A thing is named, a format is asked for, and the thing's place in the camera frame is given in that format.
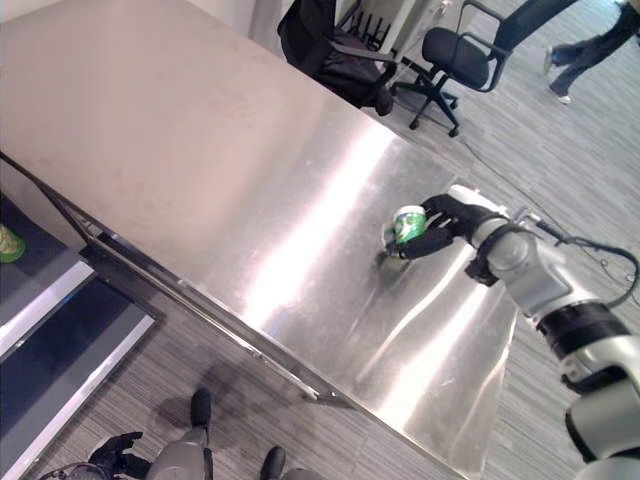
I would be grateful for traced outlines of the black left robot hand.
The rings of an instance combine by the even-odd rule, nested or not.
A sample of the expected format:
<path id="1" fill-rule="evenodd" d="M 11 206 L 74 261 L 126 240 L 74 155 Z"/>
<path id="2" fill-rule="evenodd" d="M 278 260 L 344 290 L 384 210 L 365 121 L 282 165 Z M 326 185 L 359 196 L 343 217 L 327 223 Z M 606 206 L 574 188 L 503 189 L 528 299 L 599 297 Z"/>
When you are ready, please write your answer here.
<path id="1" fill-rule="evenodd" d="M 145 479 L 151 463 L 128 453 L 142 437 L 142 432 L 134 431 L 107 438 L 92 452 L 88 462 L 96 466 L 106 479 L 119 479 L 122 475 L 133 479 Z"/>

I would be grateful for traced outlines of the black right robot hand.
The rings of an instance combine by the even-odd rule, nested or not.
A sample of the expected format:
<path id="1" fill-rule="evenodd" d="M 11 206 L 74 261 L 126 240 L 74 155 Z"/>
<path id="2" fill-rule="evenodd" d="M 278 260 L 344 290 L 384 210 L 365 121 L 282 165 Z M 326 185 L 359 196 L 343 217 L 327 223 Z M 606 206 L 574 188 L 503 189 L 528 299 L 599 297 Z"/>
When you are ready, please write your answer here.
<path id="1" fill-rule="evenodd" d="M 450 246 L 458 237 L 472 244 L 482 224 L 508 219 L 503 207 L 460 184 L 452 185 L 444 194 L 429 197 L 420 206 L 428 217 L 426 230 L 413 239 L 396 241 L 400 258 L 416 259 L 431 255 Z"/>

